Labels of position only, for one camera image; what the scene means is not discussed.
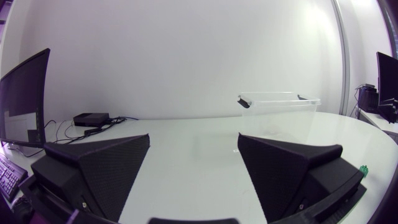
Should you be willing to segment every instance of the cable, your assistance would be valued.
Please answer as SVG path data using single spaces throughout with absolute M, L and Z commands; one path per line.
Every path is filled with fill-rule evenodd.
M 118 117 L 118 118 L 127 118 L 127 119 L 135 119 L 136 121 L 139 121 L 139 119 L 137 119 L 137 118 L 132 118 L 132 117 L 126 117 L 126 116 L 120 116 L 120 117 Z
M 64 122 L 66 122 L 66 121 L 62 121 L 62 123 L 60 124 L 60 126 L 59 126 L 58 129 L 57 129 L 57 132 L 55 133 L 55 138 L 57 139 L 57 141 L 58 141 L 58 131 L 60 130 L 60 128 L 61 128 L 61 126 L 62 126 L 62 124 L 63 124 Z
M 353 112 L 354 112 L 354 110 L 355 110 L 356 105 L 358 105 L 358 103 L 355 104 L 353 110 L 352 110 L 351 113 L 349 114 L 350 117 L 351 117 L 351 115 L 353 115 Z
M 109 128 L 112 128 L 115 124 L 120 124 L 120 123 L 122 123 L 122 122 L 125 121 L 125 120 L 127 120 L 127 118 L 125 118 L 125 117 L 110 118 L 110 119 L 108 120 L 108 122 L 109 122 L 109 126 L 108 126 L 108 127 L 104 128 L 104 129 L 102 129 L 101 131 L 98 131 L 98 132 L 96 132 L 96 133 L 90 133 L 90 134 L 83 135 L 83 136 L 79 136 L 79 137 L 69 137 L 69 136 L 66 135 L 66 130 L 65 130 L 65 136 L 66 136 L 68 139 L 59 139 L 59 140 L 58 140 L 58 138 L 57 138 L 57 140 L 54 141 L 53 143 L 56 143 L 56 142 L 59 142 L 59 141 L 68 141 L 68 142 L 66 142 L 66 143 L 64 143 L 64 144 L 70 144 L 70 143 L 72 143 L 72 142 L 82 140 L 82 139 L 87 138 L 87 137 L 89 137 L 89 136 L 102 133 L 102 132 L 108 130 Z
M 29 158 L 29 157 L 32 157 L 32 156 L 34 156 L 34 155 L 36 155 L 36 154 L 42 152 L 44 149 L 40 150 L 39 152 L 33 153 L 32 155 L 29 155 L 29 156 L 25 155 L 21 150 L 19 150 L 19 148 L 17 148 L 17 150 L 18 150 L 20 153 L 22 153 L 22 155 L 24 155 L 26 158 Z
M 353 112 L 354 112 L 354 110 L 355 110 L 355 107 L 357 107 L 357 105 L 358 105 L 358 99 L 357 99 L 356 95 L 358 94 L 358 91 L 359 91 L 360 87 L 362 87 L 363 85 L 365 85 L 365 84 L 364 84 L 364 83 L 363 83 L 363 84 L 360 84 L 358 87 L 355 88 L 356 92 L 355 92 L 355 94 L 354 94 L 354 98 L 355 98 L 355 100 L 356 100 L 356 104 L 354 105 L 353 110 L 352 110 L 351 113 L 349 114 L 350 117 L 353 115 Z M 359 109 L 356 109 L 356 111 L 355 111 L 355 117 L 358 117 L 358 116 L 359 116 L 359 115 L 357 115 L 358 110 L 359 110 Z
M 50 120 L 50 121 L 47 122 L 47 124 L 45 124 L 44 128 L 47 127 L 47 125 L 49 125 L 49 123 L 50 123 L 51 121 L 54 122 L 55 124 L 57 123 L 57 122 L 54 121 L 54 120 Z
M 72 127 L 73 126 L 73 121 L 70 123 L 70 125 L 65 129 L 65 131 L 63 132 L 64 133 L 64 135 L 65 135 L 65 137 L 67 137 L 68 139 L 75 139 L 75 138 L 78 138 L 78 137 L 69 137 L 68 135 L 67 135 L 67 131 L 68 131 L 68 129 L 70 128 L 70 127 Z

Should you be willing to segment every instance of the computer monitor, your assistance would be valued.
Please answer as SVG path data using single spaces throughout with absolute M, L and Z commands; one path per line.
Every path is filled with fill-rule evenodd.
M 388 55 L 377 53 L 379 67 L 379 104 L 398 100 L 398 60 Z
M 0 141 L 43 147 L 44 81 L 50 49 L 45 49 L 12 69 L 0 81 Z

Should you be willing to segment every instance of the white desk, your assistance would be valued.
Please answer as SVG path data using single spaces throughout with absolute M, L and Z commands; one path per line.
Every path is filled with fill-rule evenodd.
M 392 136 L 398 136 L 398 123 L 388 123 L 387 120 L 378 114 L 367 113 L 364 110 L 360 111 L 359 115 L 364 116 L 375 127 Z
M 132 186 L 121 223 L 147 223 L 151 217 L 234 217 L 243 224 L 265 223 L 244 162 L 238 152 L 233 152 L 238 148 L 240 125 L 240 117 L 126 121 L 80 142 L 149 133 L 150 148 Z M 73 127 L 67 133 L 79 136 L 83 129 Z M 328 113 L 316 113 L 308 138 L 303 141 L 313 145 L 341 144 L 344 159 L 358 168 L 368 166 L 369 174 L 362 180 L 368 190 L 343 220 L 366 223 L 394 174 L 397 144 L 370 124 Z M 31 174 L 28 164 L 37 158 L 24 164 L 24 158 L 16 152 L 6 152 Z

